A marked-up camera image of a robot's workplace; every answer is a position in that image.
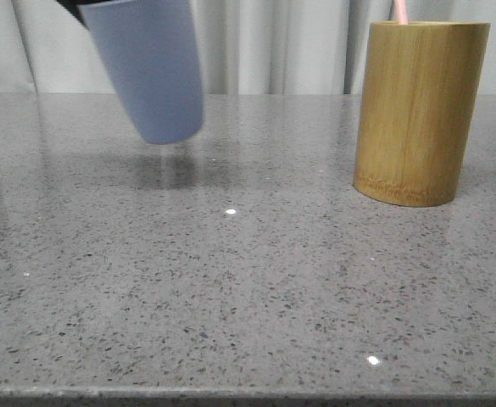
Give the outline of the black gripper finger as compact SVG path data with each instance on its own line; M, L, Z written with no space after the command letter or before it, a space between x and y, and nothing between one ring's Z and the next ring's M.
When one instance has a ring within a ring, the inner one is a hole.
M80 6L83 1L78 0L56 0L56 2L72 15L83 27L86 27L86 22L81 13Z

